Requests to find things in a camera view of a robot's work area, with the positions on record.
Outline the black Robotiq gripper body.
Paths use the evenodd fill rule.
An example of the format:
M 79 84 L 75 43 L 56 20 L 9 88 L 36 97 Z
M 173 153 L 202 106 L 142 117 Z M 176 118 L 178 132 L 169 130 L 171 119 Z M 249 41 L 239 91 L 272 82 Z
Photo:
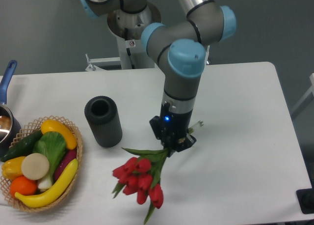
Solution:
M 192 111 L 175 113 L 170 110 L 170 103 L 161 105 L 160 115 L 150 120 L 155 137 L 160 140 L 164 149 L 168 150 L 167 156 L 175 152 L 189 149 L 196 142 L 196 138 L 188 132 Z

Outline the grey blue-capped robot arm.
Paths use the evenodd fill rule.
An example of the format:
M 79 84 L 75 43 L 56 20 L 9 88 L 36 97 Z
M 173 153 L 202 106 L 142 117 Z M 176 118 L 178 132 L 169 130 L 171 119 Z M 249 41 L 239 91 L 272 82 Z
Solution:
M 150 125 L 169 155 L 196 142 L 188 126 L 207 62 L 206 47 L 236 31 L 236 17 L 229 7 L 214 0 L 179 1 L 186 20 L 168 27 L 148 0 L 80 0 L 89 16 L 107 16 L 114 35 L 124 41 L 140 41 L 140 51 L 164 73 L 160 114 Z

